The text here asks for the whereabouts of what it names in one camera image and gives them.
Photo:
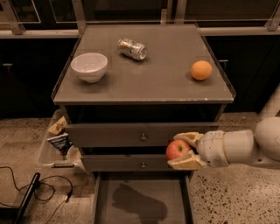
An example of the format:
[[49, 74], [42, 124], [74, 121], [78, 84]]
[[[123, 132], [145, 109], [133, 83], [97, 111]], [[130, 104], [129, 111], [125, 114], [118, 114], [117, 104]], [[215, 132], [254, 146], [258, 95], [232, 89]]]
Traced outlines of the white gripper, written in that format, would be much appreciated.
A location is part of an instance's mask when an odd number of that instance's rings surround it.
[[199, 132], [178, 133], [174, 140], [183, 140], [190, 144], [199, 155], [192, 150], [183, 156], [168, 160], [167, 164], [174, 170], [195, 171], [207, 167], [227, 167], [229, 162], [223, 148], [224, 132], [208, 131], [204, 135]]

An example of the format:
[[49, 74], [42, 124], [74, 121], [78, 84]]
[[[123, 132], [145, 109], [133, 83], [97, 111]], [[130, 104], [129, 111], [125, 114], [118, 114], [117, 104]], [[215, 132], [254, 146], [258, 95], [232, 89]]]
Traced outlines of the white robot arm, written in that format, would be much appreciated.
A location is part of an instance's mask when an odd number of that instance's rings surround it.
[[197, 153], [187, 152], [169, 160], [175, 170], [198, 170], [202, 167], [227, 167], [245, 164], [253, 167], [280, 169], [280, 85], [262, 108], [261, 121], [251, 129], [179, 133], [174, 140], [184, 140]]

